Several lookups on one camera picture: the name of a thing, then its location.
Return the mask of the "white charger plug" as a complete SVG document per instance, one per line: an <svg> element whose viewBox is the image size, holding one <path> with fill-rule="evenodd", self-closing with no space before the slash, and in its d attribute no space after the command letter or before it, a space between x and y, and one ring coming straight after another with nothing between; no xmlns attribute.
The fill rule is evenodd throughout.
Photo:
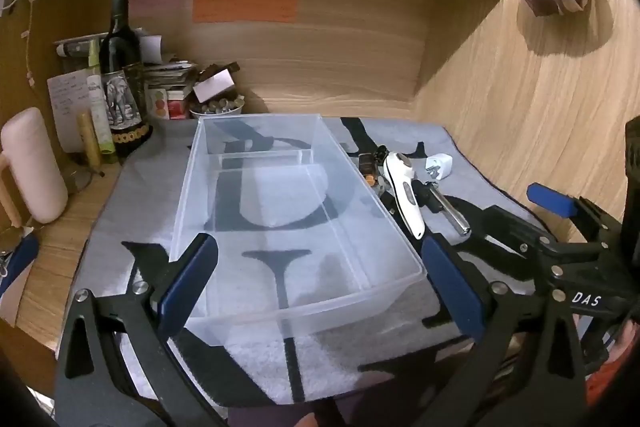
<svg viewBox="0 0 640 427"><path fill-rule="evenodd" d="M454 159L446 153L437 153L425 158L425 173L428 179L440 181L451 174Z"/></svg>

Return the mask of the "white handheld massager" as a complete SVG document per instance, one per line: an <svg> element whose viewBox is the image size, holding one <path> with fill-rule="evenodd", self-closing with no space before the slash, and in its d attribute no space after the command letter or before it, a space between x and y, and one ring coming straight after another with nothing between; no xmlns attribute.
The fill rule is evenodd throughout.
<svg viewBox="0 0 640 427"><path fill-rule="evenodd" d="M392 188L400 216L407 229L415 239L422 239L425 223L412 187L416 173L409 158L402 153L388 153L383 162L383 173Z"/></svg>

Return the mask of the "clear plastic storage bin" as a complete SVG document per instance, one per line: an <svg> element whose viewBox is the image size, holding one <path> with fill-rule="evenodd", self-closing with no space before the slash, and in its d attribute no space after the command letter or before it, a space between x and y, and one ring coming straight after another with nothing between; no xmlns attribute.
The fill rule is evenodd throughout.
<svg viewBox="0 0 640 427"><path fill-rule="evenodd" d="M196 125L172 257L195 236L218 262L186 328L210 346L317 334L393 305L425 269L318 115Z"/></svg>

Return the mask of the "blue object at left edge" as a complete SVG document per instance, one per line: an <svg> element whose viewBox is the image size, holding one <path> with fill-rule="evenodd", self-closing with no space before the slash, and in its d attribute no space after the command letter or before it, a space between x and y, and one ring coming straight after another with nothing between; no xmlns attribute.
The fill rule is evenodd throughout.
<svg viewBox="0 0 640 427"><path fill-rule="evenodd" d="M35 233L29 233L10 254L1 257L0 296L14 283L22 272L36 259L39 242Z"/></svg>

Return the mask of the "eyeglasses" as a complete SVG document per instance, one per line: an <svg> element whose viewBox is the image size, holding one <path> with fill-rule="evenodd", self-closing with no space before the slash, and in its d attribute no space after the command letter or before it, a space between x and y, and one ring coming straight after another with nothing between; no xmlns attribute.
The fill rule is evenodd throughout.
<svg viewBox="0 0 640 427"><path fill-rule="evenodd" d="M104 178L102 169L95 169L87 164L69 160L62 170L63 179L69 195L75 195L84 191L94 178Z"/></svg>

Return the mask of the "grey mat with black letters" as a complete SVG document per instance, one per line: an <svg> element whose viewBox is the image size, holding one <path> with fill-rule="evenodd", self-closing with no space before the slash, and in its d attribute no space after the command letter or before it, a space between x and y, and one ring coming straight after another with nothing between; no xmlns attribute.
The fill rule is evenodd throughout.
<svg viewBox="0 0 640 427"><path fill-rule="evenodd" d="M122 166L74 285L122 294L198 234L213 236L217 267L171 347L223 407L344 395L415 369L464 338L393 196L359 176L359 155L379 146L406 154L418 176L449 154L440 190L469 221L492 205L534 220L434 124L276 114L158 123Z"/></svg>

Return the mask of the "beige cylinder stick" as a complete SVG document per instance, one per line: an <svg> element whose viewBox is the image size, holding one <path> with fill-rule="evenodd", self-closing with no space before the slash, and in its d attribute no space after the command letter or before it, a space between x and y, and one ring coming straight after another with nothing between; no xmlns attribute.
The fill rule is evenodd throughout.
<svg viewBox="0 0 640 427"><path fill-rule="evenodd" d="M80 112L76 116L76 121L89 167L94 172L99 173L102 166L102 154L98 140L96 140L91 114L88 111Z"/></svg>

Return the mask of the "green white tube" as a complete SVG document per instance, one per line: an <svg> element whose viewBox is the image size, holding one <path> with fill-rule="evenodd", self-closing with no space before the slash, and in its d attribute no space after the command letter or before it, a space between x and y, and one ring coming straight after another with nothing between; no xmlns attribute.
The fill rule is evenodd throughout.
<svg viewBox="0 0 640 427"><path fill-rule="evenodd" d="M93 39L89 44L89 75L87 84L89 90L90 112L93 122L96 141L103 156L112 156L116 153L115 143L112 138L110 123L106 109L105 95L102 86L102 77L99 60L99 39Z"/></svg>

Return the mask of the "traffic light card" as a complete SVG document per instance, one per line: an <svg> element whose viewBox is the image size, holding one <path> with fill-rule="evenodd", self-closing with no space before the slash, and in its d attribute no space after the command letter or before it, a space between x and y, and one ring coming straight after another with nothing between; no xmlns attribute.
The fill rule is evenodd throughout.
<svg viewBox="0 0 640 427"><path fill-rule="evenodd" d="M146 88L149 115L156 120L169 120L168 98L164 88Z"/></svg>

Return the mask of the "white handwritten note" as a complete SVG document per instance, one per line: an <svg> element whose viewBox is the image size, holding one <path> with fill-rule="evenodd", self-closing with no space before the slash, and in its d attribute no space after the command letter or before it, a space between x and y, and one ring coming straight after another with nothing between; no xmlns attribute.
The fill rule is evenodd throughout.
<svg viewBox="0 0 640 427"><path fill-rule="evenodd" d="M88 70L78 70L47 80L56 135L65 153L81 153L77 115L89 109Z"/></svg>

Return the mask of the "white bowl of stones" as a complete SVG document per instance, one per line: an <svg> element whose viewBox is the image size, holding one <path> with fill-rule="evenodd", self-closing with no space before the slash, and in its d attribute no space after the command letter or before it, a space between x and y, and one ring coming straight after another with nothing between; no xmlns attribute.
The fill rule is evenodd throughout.
<svg viewBox="0 0 640 427"><path fill-rule="evenodd" d="M189 111L194 118L241 114L244 103L245 98L242 95L236 96L233 100L210 99L205 103L191 103Z"/></svg>

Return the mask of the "dark wine bottle elephant label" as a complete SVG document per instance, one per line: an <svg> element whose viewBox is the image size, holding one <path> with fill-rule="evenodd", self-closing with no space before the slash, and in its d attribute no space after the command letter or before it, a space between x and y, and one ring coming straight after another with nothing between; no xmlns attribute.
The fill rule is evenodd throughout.
<svg viewBox="0 0 640 427"><path fill-rule="evenodd" d="M129 0L111 0L110 28L99 51L108 124L119 158L139 149L153 132L142 80L140 40L129 25Z"/></svg>

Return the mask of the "white card box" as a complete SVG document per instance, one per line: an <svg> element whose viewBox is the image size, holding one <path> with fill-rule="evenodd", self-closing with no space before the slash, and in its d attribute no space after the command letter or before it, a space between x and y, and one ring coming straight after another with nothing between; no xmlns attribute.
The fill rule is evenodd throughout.
<svg viewBox="0 0 640 427"><path fill-rule="evenodd" d="M231 73L228 70L222 70L212 76L206 78L206 80L200 80L197 82L193 91L198 102L204 103L209 99L213 99L224 91L233 89L235 82Z"/></svg>

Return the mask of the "orange sticky note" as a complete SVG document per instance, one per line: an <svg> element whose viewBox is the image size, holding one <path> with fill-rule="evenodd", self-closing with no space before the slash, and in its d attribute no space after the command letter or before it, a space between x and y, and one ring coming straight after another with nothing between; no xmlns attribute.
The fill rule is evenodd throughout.
<svg viewBox="0 0 640 427"><path fill-rule="evenodd" d="M193 0L193 23L296 20L298 0Z"/></svg>

